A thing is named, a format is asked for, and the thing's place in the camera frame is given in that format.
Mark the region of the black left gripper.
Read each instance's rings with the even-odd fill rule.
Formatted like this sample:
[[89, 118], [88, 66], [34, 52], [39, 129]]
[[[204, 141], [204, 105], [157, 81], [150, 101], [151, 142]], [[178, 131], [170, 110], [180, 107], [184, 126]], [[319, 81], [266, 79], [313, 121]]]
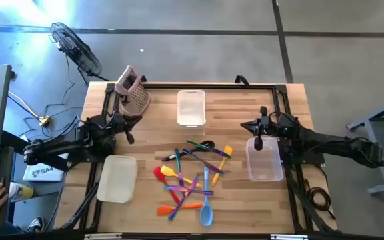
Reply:
[[120, 113], [114, 113], [112, 118], [113, 127], [116, 129], [116, 133], [124, 132], [126, 134], [127, 141], [130, 145], [134, 144], [135, 139], [132, 132], [132, 129], [140, 120], [142, 116], [129, 116], [123, 115]]

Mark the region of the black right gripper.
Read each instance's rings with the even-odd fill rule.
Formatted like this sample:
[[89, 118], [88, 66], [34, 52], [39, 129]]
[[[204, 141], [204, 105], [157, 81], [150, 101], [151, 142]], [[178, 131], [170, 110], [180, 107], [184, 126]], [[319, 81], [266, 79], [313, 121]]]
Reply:
[[260, 107], [259, 112], [261, 114], [259, 119], [240, 124], [240, 126], [254, 134], [254, 148], [258, 151], [263, 149], [263, 139], [261, 137], [262, 135], [274, 136], [277, 134], [277, 124], [272, 120], [271, 116], [277, 116], [279, 113], [278, 111], [268, 113], [267, 108], [264, 106]]

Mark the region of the amber yellow silicone spatula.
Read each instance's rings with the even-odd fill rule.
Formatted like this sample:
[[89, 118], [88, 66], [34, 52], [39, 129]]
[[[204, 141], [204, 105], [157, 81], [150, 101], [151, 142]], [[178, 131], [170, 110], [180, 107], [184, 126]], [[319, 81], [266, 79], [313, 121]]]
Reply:
[[[233, 152], [233, 149], [232, 149], [230, 146], [226, 145], [223, 151], [224, 151], [226, 154], [231, 155], [232, 152]], [[223, 157], [223, 158], [222, 158], [222, 161], [221, 161], [221, 163], [220, 163], [220, 165], [219, 165], [219, 170], [222, 170], [222, 169], [223, 169], [223, 167], [224, 167], [224, 165], [225, 165], [225, 163], [226, 163], [226, 161], [227, 161], [228, 159], [229, 159], [228, 157]], [[219, 174], [219, 173], [216, 173], [216, 174], [214, 175], [213, 180], [212, 180], [212, 182], [211, 182], [211, 185], [212, 185], [213, 187], [216, 185], [216, 183], [217, 183], [219, 177], [220, 177], [220, 174]]]

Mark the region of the iridescent metal cutlery piece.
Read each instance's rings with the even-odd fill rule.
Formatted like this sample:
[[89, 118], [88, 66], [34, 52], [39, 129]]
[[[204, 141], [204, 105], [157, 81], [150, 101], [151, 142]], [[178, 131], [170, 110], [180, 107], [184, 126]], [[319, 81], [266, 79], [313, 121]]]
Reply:
[[175, 158], [176, 158], [176, 163], [177, 163], [177, 168], [178, 168], [178, 181], [179, 181], [179, 185], [181, 187], [184, 187], [185, 184], [184, 184], [184, 180], [183, 180], [183, 175], [182, 175], [182, 172], [181, 172], [181, 158], [179, 156], [179, 150], [178, 148], [175, 148], [174, 150], [174, 154], [175, 154]]
[[180, 207], [182, 206], [182, 204], [184, 203], [186, 198], [188, 198], [189, 194], [191, 193], [191, 190], [195, 189], [198, 180], [199, 180], [199, 176], [196, 175], [195, 178], [192, 180], [192, 183], [188, 187], [186, 187], [187, 190], [182, 192], [183, 196], [182, 196], [182, 198], [180, 200], [180, 203], [178, 203], [177, 206], [174, 208], [174, 210], [172, 210], [172, 212], [168, 216], [168, 220], [172, 221], [175, 218], [178, 210], [180, 209]]
[[196, 143], [196, 142], [191, 141], [191, 140], [187, 140], [187, 143], [192, 144], [192, 145], [194, 145], [194, 146], [196, 146], [196, 147], [198, 147], [198, 148], [204, 149], [204, 150], [206, 150], [206, 151], [213, 152], [213, 153], [217, 153], [217, 154], [219, 154], [219, 155], [221, 155], [221, 156], [224, 156], [224, 157], [226, 157], [226, 158], [231, 158], [231, 155], [230, 155], [230, 154], [228, 154], [228, 153], [226, 153], [226, 152], [224, 152], [224, 151], [215, 149], [214, 147], [208, 147], [208, 146], [206, 146], [206, 145], [203, 145], [203, 144], [200, 144], [200, 143]]
[[210, 164], [209, 162], [203, 160], [202, 158], [198, 157], [196, 154], [190, 152], [189, 150], [187, 149], [183, 149], [183, 152], [186, 154], [186, 155], [189, 155], [189, 156], [192, 156], [194, 158], [196, 158], [197, 160], [199, 160], [200, 162], [202, 162], [206, 167], [208, 167], [210, 170], [216, 172], [216, 173], [219, 173], [219, 174], [224, 174], [224, 172], [222, 170], [220, 170], [219, 168], [217, 168], [216, 166]]
[[172, 191], [180, 191], [180, 192], [183, 192], [183, 193], [200, 193], [200, 194], [208, 195], [208, 196], [214, 194], [213, 191], [196, 190], [196, 189], [189, 189], [189, 188], [185, 188], [185, 187], [171, 186], [171, 185], [164, 186], [164, 189], [172, 190]]

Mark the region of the orange silicone spatula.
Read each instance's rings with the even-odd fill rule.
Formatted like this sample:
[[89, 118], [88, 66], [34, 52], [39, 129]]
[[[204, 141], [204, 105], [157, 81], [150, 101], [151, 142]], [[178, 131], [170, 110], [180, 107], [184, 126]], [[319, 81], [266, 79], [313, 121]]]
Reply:
[[[180, 206], [180, 209], [199, 209], [199, 208], [202, 208], [202, 206], [203, 206], [203, 203], [191, 203], [191, 204]], [[157, 208], [157, 216], [169, 215], [174, 210], [175, 210], [174, 206], [160, 205]]]

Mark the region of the clear plastic bin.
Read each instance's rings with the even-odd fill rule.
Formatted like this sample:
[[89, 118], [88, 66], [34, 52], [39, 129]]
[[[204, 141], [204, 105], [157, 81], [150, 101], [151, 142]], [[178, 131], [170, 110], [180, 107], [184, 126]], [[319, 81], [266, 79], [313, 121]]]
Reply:
[[256, 150], [255, 138], [246, 145], [247, 172], [250, 181], [274, 182], [283, 179], [283, 168], [275, 138], [262, 138], [262, 150]]

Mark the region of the small white plastic bin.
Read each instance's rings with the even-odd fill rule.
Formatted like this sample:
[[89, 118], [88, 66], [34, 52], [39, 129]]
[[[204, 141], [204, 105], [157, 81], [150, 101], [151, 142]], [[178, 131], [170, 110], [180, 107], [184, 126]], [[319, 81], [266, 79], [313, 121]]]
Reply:
[[204, 127], [206, 116], [203, 90], [184, 89], [177, 93], [177, 123], [189, 129]]

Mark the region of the large white plastic bin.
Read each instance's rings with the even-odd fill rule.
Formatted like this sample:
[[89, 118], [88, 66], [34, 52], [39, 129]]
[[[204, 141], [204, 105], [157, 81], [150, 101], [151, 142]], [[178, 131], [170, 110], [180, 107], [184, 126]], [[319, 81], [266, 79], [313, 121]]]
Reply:
[[126, 203], [133, 198], [138, 164], [134, 157], [110, 155], [106, 157], [97, 199], [103, 202]]

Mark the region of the black floor fan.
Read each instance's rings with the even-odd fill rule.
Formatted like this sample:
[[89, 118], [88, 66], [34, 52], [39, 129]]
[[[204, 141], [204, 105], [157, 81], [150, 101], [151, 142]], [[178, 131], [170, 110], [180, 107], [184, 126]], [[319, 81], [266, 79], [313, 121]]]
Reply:
[[90, 76], [97, 76], [102, 70], [99, 60], [91, 51], [91, 48], [84, 43], [64, 23], [52, 23], [50, 27], [51, 38], [58, 50], [64, 52], [80, 70]]

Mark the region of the white printed cardboard box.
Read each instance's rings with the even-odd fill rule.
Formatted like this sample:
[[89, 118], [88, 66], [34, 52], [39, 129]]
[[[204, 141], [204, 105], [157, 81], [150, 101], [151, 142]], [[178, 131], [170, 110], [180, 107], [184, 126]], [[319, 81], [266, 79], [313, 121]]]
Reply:
[[28, 165], [23, 175], [24, 181], [33, 182], [61, 182], [64, 172], [43, 163]]

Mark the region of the yellow bottle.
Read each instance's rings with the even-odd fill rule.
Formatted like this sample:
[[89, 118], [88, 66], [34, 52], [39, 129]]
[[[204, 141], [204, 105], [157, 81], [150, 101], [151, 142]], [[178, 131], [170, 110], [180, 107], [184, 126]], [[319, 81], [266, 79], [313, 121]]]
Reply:
[[21, 183], [10, 182], [10, 186], [9, 186], [10, 200], [24, 201], [32, 198], [33, 194], [34, 194], [34, 189], [32, 187], [21, 184]]

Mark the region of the person's black and white shoe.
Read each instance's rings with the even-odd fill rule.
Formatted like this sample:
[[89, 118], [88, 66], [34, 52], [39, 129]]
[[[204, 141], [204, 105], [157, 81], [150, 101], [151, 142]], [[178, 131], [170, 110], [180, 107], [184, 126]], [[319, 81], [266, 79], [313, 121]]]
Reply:
[[42, 217], [37, 217], [32, 222], [27, 228], [28, 233], [38, 233], [38, 232], [43, 232], [45, 230], [45, 220]]

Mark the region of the black aluminium table frame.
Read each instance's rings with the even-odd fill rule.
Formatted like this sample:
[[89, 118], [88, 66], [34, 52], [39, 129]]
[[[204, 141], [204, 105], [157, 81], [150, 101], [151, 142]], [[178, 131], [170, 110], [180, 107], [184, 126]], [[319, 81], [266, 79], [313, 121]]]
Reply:
[[[245, 147], [250, 132], [241, 123], [259, 116], [260, 107], [285, 111], [296, 116], [302, 125], [313, 127], [305, 88], [302, 84], [256, 84], [243, 87], [235, 83], [149, 83], [151, 102], [142, 120], [133, 128], [134, 144], [123, 134], [116, 140], [115, 152], [134, 157], [138, 164], [133, 198], [126, 203], [104, 202], [97, 230], [100, 233], [293, 233], [294, 226], [285, 180], [250, 181]], [[184, 89], [205, 92], [206, 124], [188, 129], [177, 123], [177, 93]], [[162, 158], [191, 148], [187, 140], [213, 141], [217, 148], [233, 149], [213, 188], [209, 203], [213, 222], [205, 227], [198, 209], [180, 209], [170, 221], [157, 216], [160, 205], [174, 205], [171, 194], [154, 176]], [[198, 153], [213, 165], [222, 158], [214, 153]], [[203, 163], [186, 157], [181, 170], [189, 179], [202, 177]]]

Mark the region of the silver metal bracket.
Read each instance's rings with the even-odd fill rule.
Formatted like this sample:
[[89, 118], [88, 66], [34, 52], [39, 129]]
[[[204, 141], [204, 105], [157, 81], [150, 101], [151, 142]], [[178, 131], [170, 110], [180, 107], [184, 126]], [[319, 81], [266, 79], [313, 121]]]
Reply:
[[309, 240], [307, 235], [271, 234], [270, 240]]
[[86, 234], [83, 240], [118, 240], [122, 239], [122, 234], [119, 233], [94, 233]]

